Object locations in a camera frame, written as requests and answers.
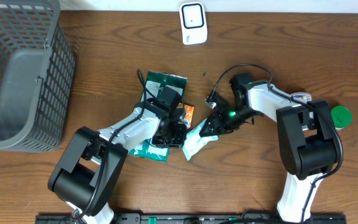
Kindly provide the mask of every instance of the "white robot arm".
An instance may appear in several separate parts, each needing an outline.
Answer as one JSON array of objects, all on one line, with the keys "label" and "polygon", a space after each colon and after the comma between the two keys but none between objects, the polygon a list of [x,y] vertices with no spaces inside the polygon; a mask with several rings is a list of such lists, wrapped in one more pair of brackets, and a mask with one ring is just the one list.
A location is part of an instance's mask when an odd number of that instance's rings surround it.
[{"label": "white robot arm", "polygon": [[[176,128],[180,101],[178,92],[165,87],[158,98],[138,103],[132,114],[117,124],[99,131],[77,130],[48,182],[49,190],[74,209],[72,219],[111,223],[114,213],[108,200],[128,151],[152,137],[164,146],[175,145],[181,139]],[[98,170],[80,164],[80,158],[99,164]]]},{"label": "white robot arm", "polygon": [[[217,110],[206,120],[200,136],[232,133],[256,115],[266,115],[277,122],[280,156],[288,171],[277,211],[283,221],[301,223],[311,216],[311,204],[323,175],[341,162],[342,146],[338,145],[340,139],[325,101],[293,99],[270,82],[271,79],[252,82],[246,73],[235,75],[230,85],[236,107],[231,109],[215,88],[206,102]],[[305,129],[317,129],[317,134],[306,138]]]}]

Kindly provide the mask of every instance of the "wood grain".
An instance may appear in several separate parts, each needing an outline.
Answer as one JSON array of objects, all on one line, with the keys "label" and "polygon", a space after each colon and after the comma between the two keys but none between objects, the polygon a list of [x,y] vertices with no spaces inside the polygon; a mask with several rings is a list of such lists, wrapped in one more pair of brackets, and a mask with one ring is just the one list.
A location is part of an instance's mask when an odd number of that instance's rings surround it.
[{"label": "wood grain", "polygon": [[[271,68],[283,91],[307,91],[352,111],[352,124],[340,131],[343,167],[321,184],[312,211],[343,212],[348,223],[358,223],[358,14],[207,16],[208,41],[184,46],[175,12],[63,11],[60,22],[78,54],[65,137],[55,152],[0,152],[0,223],[71,211],[47,189],[49,175],[78,128],[104,128],[131,112],[141,94],[138,68],[188,77],[185,101],[196,106],[195,126],[211,113],[204,98],[218,76],[241,62]],[[218,91],[232,100],[229,76]],[[110,205],[145,213],[272,209],[286,174],[275,123],[255,122],[208,143],[191,161],[179,150],[171,150],[167,163],[127,158]]]}]

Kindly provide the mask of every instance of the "white device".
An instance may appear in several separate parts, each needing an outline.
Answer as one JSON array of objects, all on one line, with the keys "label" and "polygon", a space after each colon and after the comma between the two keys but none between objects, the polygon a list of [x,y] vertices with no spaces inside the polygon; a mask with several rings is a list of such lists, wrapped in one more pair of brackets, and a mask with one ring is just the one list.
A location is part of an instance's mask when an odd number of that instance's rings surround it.
[{"label": "white device", "polygon": [[206,42],[205,8],[201,2],[183,3],[179,7],[181,33],[185,45]]}]

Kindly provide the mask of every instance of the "gray plastic basket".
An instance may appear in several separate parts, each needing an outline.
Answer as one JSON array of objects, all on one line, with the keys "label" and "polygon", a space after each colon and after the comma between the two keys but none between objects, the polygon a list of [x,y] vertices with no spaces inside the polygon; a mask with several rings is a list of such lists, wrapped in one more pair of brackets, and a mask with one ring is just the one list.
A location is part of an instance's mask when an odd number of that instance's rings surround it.
[{"label": "gray plastic basket", "polygon": [[58,0],[0,1],[0,150],[61,142],[75,60],[59,14]]}]

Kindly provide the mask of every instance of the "green bottle cap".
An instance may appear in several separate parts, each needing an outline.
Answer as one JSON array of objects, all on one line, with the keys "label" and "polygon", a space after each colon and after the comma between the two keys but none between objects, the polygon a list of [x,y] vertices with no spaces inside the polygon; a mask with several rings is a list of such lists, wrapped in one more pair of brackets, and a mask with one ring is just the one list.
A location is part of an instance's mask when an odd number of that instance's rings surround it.
[{"label": "green bottle cap", "polygon": [[331,110],[335,128],[345,128],[352,122],[352,113],[344,106],[336,106]]}]

